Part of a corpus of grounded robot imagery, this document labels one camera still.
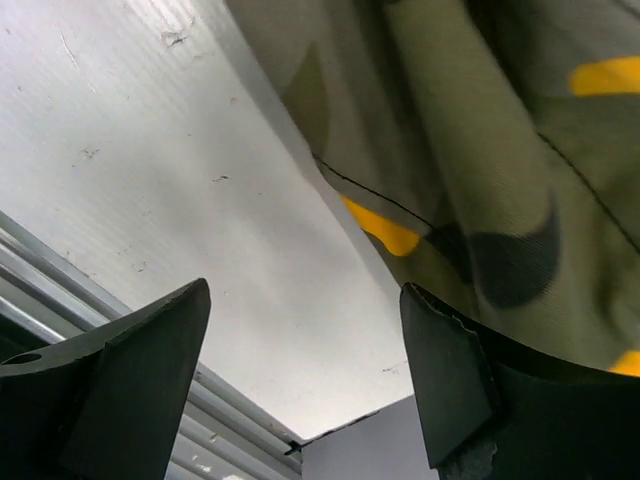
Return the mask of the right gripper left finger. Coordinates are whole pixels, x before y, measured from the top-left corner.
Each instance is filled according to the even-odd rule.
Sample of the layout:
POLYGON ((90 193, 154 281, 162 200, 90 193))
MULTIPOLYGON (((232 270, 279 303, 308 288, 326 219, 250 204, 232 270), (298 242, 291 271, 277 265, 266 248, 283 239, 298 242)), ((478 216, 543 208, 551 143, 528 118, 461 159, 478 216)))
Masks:
POLYGON ((2 478, 164 478, 210 309, 197 279, 2 363, 2 478))

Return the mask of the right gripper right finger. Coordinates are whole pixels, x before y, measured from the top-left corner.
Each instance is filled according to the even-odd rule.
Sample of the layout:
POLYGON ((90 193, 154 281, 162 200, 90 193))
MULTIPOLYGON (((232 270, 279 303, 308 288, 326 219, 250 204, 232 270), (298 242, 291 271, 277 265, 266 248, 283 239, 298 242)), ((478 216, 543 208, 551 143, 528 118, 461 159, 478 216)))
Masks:
POLYGON ((529 348, 406 284, 401 322, 443 479, 635 479, 639 381, 529 348))

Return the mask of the yellow green camouflage trousers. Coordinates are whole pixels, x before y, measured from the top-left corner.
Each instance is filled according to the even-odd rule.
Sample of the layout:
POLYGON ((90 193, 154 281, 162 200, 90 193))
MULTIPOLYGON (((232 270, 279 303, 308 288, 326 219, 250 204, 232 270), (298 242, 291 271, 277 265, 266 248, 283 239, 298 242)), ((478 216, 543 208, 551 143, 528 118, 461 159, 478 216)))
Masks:
POLYGON ((396 280, 639 372, 635 1, 232 1, 396 280))

